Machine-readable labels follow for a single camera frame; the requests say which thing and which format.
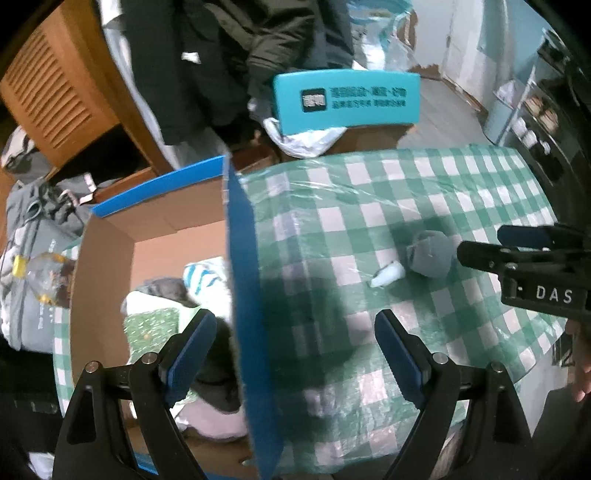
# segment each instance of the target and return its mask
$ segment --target black clamp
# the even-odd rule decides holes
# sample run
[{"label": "black clamp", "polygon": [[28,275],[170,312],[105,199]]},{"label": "black clamp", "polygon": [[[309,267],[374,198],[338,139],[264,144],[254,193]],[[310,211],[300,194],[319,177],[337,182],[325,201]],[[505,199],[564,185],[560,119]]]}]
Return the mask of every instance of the black clamp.
[{"label": "black clamp", "polygon": [[[89,362],[70,400],[57,442],[55,480],[137,480],[207,477],[188,449],[170,408],[189,390],[216,335],[216,319],[201,309],[158,353],[133,365]],[[138,467],[123,424],[120,400],[132,400],[158,475]]]},{"label": "black clamp", "polygon": [[501,245],[462,242],[457,259],[498,275],[506,305],[591,324],[587,234],[563,225],[503,225],[497,238]]},{"label": "black clamp", "polygon": [[538,478],[527,421],[502,363],[458,366],[443,353],[431,354],[391,310],[379,312],[374,327],[402,396],[420,410],[384,480],[429,479],[459,400],[470,403],[462,443],[444,479]]}]

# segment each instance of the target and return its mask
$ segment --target yellow bottle cap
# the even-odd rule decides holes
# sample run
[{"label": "yellow bottle cap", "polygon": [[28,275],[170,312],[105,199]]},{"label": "yellow bottle cap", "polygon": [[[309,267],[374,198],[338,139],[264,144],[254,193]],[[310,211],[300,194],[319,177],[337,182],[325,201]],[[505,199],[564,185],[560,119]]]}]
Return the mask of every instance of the yellow bottle cap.
[{"label": "yellow bottle cap", "polygon": [[14,262],[12,263],[12,275],[16,278],[25,278],[27,263],[28,260],[22,255],[14,257]]}]

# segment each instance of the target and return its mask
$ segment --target wooden cabinet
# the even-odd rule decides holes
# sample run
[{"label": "wooden cabinet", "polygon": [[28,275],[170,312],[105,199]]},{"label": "wooden cabinet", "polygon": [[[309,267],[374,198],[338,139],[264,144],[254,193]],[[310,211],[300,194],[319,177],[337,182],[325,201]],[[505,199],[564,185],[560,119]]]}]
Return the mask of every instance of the wooden cabinet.
[{"label": "wooden cabinet", "polygon": [[0,96],[55,168],[121,125],[149,166],[111,194],[171,171],[111,59],[92,0],[65,0],[33,31]]}]

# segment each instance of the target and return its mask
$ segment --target gray fabric ball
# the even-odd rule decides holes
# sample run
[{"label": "gray fabric ball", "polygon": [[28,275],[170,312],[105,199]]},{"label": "gray fabric ball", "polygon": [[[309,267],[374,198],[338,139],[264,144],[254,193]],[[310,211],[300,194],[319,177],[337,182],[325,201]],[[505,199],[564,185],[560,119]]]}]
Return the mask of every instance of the gray fabric ball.
[{"label": "gray fabric ball", "polygon": [[443,232],[425,230],[407,247],[407,256],[411,270],[425,277],[443,278],[452,266],[453,242]]}]

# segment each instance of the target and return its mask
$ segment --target plastic bag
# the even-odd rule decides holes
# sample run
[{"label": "plastic bag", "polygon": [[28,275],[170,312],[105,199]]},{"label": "plastic bag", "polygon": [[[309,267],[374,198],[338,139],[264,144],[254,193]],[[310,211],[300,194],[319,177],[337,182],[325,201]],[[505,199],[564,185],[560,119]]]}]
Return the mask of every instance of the plastic bag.
[{"label": "plastic bag", "polygon": [[308,130],[294,135],[283,135],[279,120],[271,115],[271,105],[265,100],[251,98],[248,102],[251,118],[258,121],[270,139],[287,155],[295,158],[314,158],[325,153],[345,133],[346,127]]},{"label": "plastic bag", "polygon": [[411,4],[358,1],[349,4],[355,61],[368,70],[408,71],[416,64],[408,42],[397,32],[409,20]]}]

